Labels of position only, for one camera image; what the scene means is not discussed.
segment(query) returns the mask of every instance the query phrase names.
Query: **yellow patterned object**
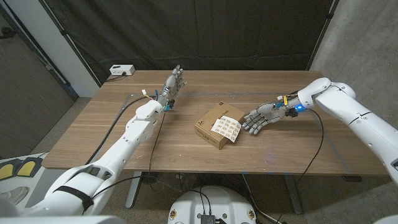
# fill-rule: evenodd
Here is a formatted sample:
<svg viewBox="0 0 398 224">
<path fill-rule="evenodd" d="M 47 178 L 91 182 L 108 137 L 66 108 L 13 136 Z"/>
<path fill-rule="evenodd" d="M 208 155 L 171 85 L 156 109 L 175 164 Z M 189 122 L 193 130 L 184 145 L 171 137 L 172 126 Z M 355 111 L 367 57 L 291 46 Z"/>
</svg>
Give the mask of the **yellow patterned object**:
<svg viewBox="0 0 398 224">
<path fill-rule="evenodd" d="M 16 169 L 21 164 L 20 159 L 13 159 L 10 161 L 2 162 L 0 164 L 0 180 L 8 179 L 14 177 L 16 174 Z"/>
<path fill-rule="evenodd" d="M 24 177 L 30 177 L 30 173 L 32 172 L 33 168 L 36 166 L 36 163 L 34 161 L 29 161 L 25 163 L 19 170 L 17 175 L 18 176 L 24 176 Z"/>
</svg>

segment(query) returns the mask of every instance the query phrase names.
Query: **white label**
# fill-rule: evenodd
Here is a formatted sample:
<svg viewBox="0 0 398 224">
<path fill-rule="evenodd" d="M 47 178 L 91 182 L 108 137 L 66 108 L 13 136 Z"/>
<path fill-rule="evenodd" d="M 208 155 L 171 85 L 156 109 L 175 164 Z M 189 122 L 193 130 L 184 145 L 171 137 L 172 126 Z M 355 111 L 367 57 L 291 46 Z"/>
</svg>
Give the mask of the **white label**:
<svg viewBox="0 0 398 224">
<path fill-rule="evenodd" d="M 241 130 L 241 126 L 242 125 L 235 119 L 222 116 L 221 119 L 216 120 L 211 130 L 235 142 Z"/>
</svg>

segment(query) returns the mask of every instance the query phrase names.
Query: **black strap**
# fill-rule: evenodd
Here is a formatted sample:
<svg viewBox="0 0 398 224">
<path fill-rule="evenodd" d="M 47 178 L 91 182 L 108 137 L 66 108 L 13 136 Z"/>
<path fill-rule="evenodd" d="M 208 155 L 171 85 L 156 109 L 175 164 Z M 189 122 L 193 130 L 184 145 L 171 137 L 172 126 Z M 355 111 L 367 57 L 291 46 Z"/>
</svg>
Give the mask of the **black strap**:
<svg viewBox="0 0 398 224">
<path fill-rule="evenodd" d="M 93 199 L 90 196 L 88 196 L 84 192 L 81 192 L 77 189 L 74 189 L 74 188 L 71 188 L 68 186 L 61 186 L 61 187 L 57 188 L 56 190 L 54 190 L 54 192 L 56 192 L 58 190 L 63 191 L 63 192 L 68 192 L 68 193 L 73 194 L 74 196 L 80 198 L 85 211 L 87 210 L 87 208 L 94 205 Z"/>
</svg>

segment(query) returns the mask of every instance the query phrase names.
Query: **wooden table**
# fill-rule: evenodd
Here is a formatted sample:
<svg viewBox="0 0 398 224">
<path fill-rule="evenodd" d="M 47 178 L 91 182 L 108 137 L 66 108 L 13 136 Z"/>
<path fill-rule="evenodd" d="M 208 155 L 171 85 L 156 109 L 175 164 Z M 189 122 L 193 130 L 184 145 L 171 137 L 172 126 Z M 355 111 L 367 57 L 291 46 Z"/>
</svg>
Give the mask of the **wooden table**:
<svg viewBox="0 0 398 224">
<path fill-rule="evenodd" d="M 128 94 L 142 96 L 161 90 L 170 71 L 136 71 L 133 76 L 105 83 L 43 161 L 48 169 L 83 165 L 101 142 Z M 195 134 L 193 125 L 219 101 L 250 112 L 279 95 L 300 90 L 319 72 L 298 71 L 185 71 L 188 85 L 182 88 L 173 110 L 165 114 L 153 136 L 136 149 L 126 169 L 157 172 L 220 172 L 252 174 L 301 174 L 318 150 L 321 129 L 311 112 L 284 118 L 264 127 L 257 136 L 242 130 L 235 143 L 217 150 Z M 124 132 L 135 115 L 132 105 L 106 141 L 104 154 Z M 325 140 L 307 174 L 386 175 L 377 157 L 342 122 L 323 112 Z"/>
</svg>

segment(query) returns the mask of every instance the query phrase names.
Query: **table leg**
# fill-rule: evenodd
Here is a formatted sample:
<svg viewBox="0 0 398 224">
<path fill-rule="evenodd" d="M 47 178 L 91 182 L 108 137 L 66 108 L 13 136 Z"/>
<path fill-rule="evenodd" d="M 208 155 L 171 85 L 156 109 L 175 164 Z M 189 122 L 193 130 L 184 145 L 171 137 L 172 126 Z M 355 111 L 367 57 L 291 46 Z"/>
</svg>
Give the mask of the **table leg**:
<svg viewBox="0 0 398 224">
<path fill-rule="evenodd" d="M 303 208 L 301 206 L 299 192 L 297 191 L 296 181 L 292 175 L 284 175 L 284 180 L 287 191 L 289 192 L 290 201 L 293 205 L 293 211 L 297 215 L 300 215 L 303 213 Z"/>
<path fill-rule="evenodd" d="M 142 172 L 135 171 L 133 177 L 140 176 Z M 126 200 L 126 208 L 132 208 L 136 201 L 139 186 L 141 185 L 141 178 L 135 178 L 131 181 L 129 194 Z"/>
</svg>

